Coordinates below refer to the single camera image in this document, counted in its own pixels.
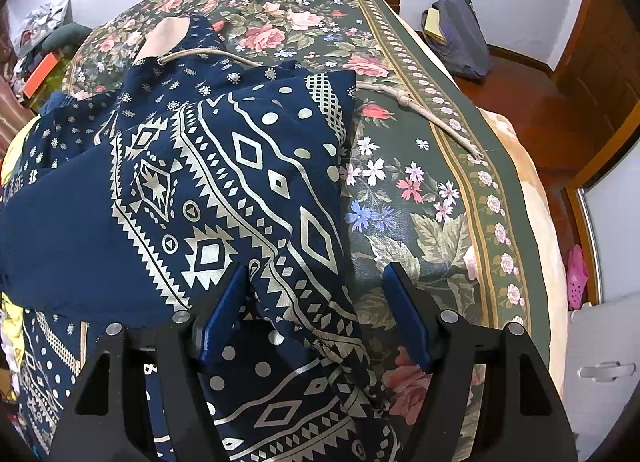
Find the floral bedspread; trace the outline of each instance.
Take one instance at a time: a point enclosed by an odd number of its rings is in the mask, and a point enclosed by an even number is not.
[[[468,137],[476,160],[421,116],[360,90],[341,156],[346,285],[375,370],[392,392],[401,438],[415,423],[430,376],[400,343],[382,269],[401,262],[443,308],[501,328],[523,324],[545,361],[546,290],[513,163],[478,110],[424,55],[383,0],[144,0],[96,28],[66,72],[78,98],[117,88],[166,16],[204,14],[229,51],[263,64],[296,59],[313,71],[347,68],[358,79],[406,90]],[[474,371],[457,458],[472,445],[482,366]]]

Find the silver screw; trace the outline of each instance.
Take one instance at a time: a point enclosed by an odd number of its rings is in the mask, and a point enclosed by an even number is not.
[[[121,331],[122,331],[122,325],[120,323],[111,323],[107,327],[107,334],[109,336],[115,336],[116,334],[119,334]]]
[[[188,321],[190,317],[191,317],[191,314],[189,314],[188,310],[179,310],[174,314],[172,319],[174,320],[174,323],[180,324],[180,323],[184,323],[185,321]]]
[[[443,310],[440,312],[440,319],[444,321],[444,323],[455,323],[458,321],[458,313],[452,310]]]
[[[511,332],[514,336],[522,336],[524,334],[524,327],[520,323],[516,323],[515,321],[509,323],[509,326],[507,328],[509,329],[509,332]]]

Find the drawstring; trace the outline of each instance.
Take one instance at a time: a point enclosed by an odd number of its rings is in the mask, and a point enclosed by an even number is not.
[[[227,52],[225,50],[220,50],[217,48],[190,48],[186,50],[179,50],[178,52],[171,52],[171,54],[165,54],[158,58],[158,63],[161,65],[166,65],[169,61],[173,61],[175,59],[180,59],[181,57],[191,56],[194,54],[216,54],[220,56],[229,57],[243,65],[247,65],[248,67],[258,67],[261,66],[259,63],[255,63],[253,61],[248,60],[247,58],[237,56],[232,54],[231,52]],[[435,116],[430,110],[425,108],[424,106],[419,105],[417,102],[412,100],[409,97],[408,92],[404,92],[404,90],[397,90],[395,88],[389,87],[387,85],[381,84],[372,84],[365,83],[364,81],[356,81],[356,88],[360,90],[372,90],[373,92],[383,92],[391,97],[395,97],[398,104],[403,108],[410,108],[414,112],[417,112],[425,119],[428,119],[433,124],[435,124],[438,128],[440,128],[443,132],[445,132],[449,137],[451,137],[456,143],[458,143],[462,148],[467,150],[474,158],[482,158],[482,153],[478,152],[478,147],[471,143],[470,140],[466,137],[462,137],[458,132],[454,131],[448,124],[446,124],[443,120]]]

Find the reddish-brown floor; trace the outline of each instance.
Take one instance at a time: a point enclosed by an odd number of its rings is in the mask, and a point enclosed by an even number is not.
[[[545,73],[502,58],[492,61],[494,68],[482,84],[457,77],[456,82],[475,105],[511,121],[545,187],[566,262],[577,237],[562,190],[595,154],[594,139],[581,114]]]

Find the gray bag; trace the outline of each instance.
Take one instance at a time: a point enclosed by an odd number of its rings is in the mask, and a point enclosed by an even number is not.
[[[440,12],[440,31],[447,43],[424,33],[427,45],[452,75],[482,79],[491,69],[491,61],[471,0],[438,0],[433,7]],[[422,26],[426,16],[425,10]]]

